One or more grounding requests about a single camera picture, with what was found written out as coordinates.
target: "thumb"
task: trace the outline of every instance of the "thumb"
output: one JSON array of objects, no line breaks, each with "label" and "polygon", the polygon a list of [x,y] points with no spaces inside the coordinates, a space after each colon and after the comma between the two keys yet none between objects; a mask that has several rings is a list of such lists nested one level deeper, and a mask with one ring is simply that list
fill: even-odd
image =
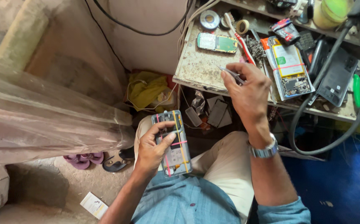
[{"label": "thumb", "polygon": [[226,86],[226,88],[229,92],[231,92],[234,88],[239,87],[239,85],[237,85],[235,79],[228,72],[221,71],[220,75],[224,81],[224,85]]},{"label": "thumb", "polygon": [[165,153],[165,150],[172,144],[175,138],[176,133],[171,133],[162,139],[162,141],[157,146],[157,151],[160,155],[163,155]]}]

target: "workbench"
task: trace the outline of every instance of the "workbench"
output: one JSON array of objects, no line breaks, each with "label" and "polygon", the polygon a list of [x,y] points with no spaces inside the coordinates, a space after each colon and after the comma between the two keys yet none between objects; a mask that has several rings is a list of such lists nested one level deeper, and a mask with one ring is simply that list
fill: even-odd
[{"label": "workbench", "polygon": [[[213,9],[217,11],[219,15],[223,15],[224,12],[228,12],[231,8],[237,8],[242,12],[243,19],[249,21],[250,29],[255,29],[259,35],[268,34],[268,31],[270,30],[269,26],[273,24],[273,20],[274,22],[277,22],[278,19],[286,17],[286,14],[275,15],[268,13],[265,8],[266,0],[249,0],[243,2],[236,0],[222,1],[223,2],[220,2],[213,7]],[[307,24],[300,24],[295,19],[293,19],[293,21],[296,26],[307,28],[313,32],[325,34],[334,38],[336,38],[341,32],[341,30],[337,32],[320,30],[319,28],[315,27],[312,20],[310,20],[310,22]],[[181,58],[177,65],[173,81],[178,84],[202,91],[229,96],[227,89],[225,88],[224,83],[220,77],[221,71],[213,63],[225,67],[225,65],[228,63],[239,62],[240,58],[242,57],[242,48],[239,46],[235,54],[225,54],[200,49],[197,47],[196,39],[197,35],[201,32],[205,32],[205,30],[199,23],[199,17],[197,16],[194,22],[190,24],[187,31]],[[217,28],[214,31],[214,34],[231,36],[230,31],[224,31],[220,28]],[[350,45],[350,48],[356,48],[355,46],[360,48],[360,33],[358,33],[356,36],[347,35],[344,43]],[[263,66],[258,63],[257,66],[264,73]],[[302,103],[301,99],[297,97],[286,101],[280,101],[278,90],[273,77],[273,70],[268,63],[267,68],[269,70],[269,76],[272,80],[273,94],[277,96],[277,104],[275,106],[297,110],[299,105]],[[330,110],[327,111],[324,109],[321,102],[315,102],[311,107],[306,108],[304,112],[318,116],[324,116],[331,119],[353,122],[356,118],[357,109],[353,103],[353,94],[348,92],[347,97],[348,101],[343,103],[341,107],[337,108],[328,102],[327,105],[330,107]],[[271,95],[268,96],[267,102],[269,105],[274,105]]]}]

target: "concrete floor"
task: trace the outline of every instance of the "concrete floor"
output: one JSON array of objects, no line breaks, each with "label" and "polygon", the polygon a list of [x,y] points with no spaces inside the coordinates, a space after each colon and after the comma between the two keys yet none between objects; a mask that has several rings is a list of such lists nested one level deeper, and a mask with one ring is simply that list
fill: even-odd
[{"label": "concrete floor", "polygon": [[[107,156],[114,151],[106,152]],[[90,191],[111,205],[133,171],[133,162],[118,173],[91,163],[77,170],[63,157],[7,166],[10,176],[8,203],[0,209],[0,223],[97,223],[79,203]]]}]

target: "purple slipper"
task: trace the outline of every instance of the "purple slipper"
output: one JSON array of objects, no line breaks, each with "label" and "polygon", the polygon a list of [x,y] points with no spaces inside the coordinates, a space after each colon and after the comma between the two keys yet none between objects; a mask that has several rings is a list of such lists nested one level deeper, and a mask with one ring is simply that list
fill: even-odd
[{"label": "purple slipper", "polygon": [[81,158],[88,159],[88,160],[92,161],[92,163],[95,163],[95,164],[100,164],[104,160],[104,154],[102,152],[81,154]]},{"label": "purple slipper", "polygon": [[63,158],[76,169],[86,169],[90,165],[90,161],[80,155],[64,155]]}]

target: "metal watch band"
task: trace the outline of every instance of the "metal watch band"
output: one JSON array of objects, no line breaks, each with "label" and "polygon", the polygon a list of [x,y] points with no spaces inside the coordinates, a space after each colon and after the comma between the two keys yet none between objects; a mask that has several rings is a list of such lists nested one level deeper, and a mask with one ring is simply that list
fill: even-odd
[{"label": "metal watch band", "polygon": [[258,158],[270,158],[274,156],[278,151],[278,142],[272,133],[270,133],[270,136],[273,138],[273,142],[262,150],[254,148],[248,141],[250,154]]}]

